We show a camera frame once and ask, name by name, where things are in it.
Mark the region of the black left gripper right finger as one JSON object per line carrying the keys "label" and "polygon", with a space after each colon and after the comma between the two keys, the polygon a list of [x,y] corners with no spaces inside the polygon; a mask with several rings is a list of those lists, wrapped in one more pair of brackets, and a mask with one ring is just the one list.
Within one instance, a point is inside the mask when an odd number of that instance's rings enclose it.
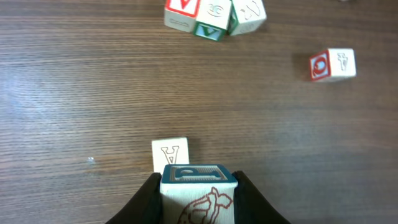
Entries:
{"label": "black left gripper right finger", "polygon": [[238,181],[234,190],[235,224],[290,224],[243,171],[235,171],[232,176]]}

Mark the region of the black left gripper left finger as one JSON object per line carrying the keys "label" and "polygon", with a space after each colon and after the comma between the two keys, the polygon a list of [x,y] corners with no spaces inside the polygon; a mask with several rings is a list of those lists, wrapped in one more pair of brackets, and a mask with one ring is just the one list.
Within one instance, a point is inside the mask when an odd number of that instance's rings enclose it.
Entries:
{"label": "black left gripper left finger", "polygon": [[159,224],[162,218],[160,173],[152,173],[134,196],[106,224]]}

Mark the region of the blue P letter block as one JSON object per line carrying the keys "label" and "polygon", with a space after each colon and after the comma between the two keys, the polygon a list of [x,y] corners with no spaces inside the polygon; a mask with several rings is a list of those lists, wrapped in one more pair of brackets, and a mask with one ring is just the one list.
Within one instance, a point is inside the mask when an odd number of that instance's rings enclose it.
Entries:
{"label": "blue P letter block", "polygon": [[167,165],[160,182],[162,223],[233,224],[237,186],[222,165]]}

